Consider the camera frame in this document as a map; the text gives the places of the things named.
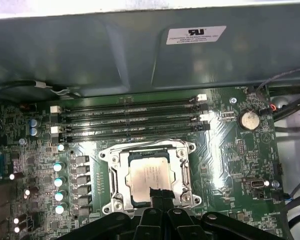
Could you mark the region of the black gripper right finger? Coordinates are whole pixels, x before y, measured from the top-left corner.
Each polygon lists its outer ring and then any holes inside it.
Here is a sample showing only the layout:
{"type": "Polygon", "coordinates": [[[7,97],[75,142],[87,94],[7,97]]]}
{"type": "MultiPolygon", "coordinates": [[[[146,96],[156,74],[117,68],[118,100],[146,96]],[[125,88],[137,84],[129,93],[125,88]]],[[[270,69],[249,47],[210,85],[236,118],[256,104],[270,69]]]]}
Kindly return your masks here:
{"type": "Polygon", "coordinates": [[[175,208],[175,194],[164,189],[163,197],[174,240],[276,240],[277,235],[218,212],[207,212],[200,219],[182,208],[175,208]]]}

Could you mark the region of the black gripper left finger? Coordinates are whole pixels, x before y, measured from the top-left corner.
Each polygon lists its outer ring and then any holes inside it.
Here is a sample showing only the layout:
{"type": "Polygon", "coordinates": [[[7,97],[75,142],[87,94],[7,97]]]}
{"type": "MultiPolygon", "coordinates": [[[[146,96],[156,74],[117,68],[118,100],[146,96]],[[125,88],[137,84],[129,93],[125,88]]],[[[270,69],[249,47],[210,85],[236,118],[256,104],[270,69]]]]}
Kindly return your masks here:
{"type": "Polygon", "coordinates": [[[163,212],[158,198],[161,189],[150,189],[152,207],[142,215],[130,217],[123,212],[113,212],[78,229],[58,237],[58,240],[160,240],[162,237],[163,212]]]}

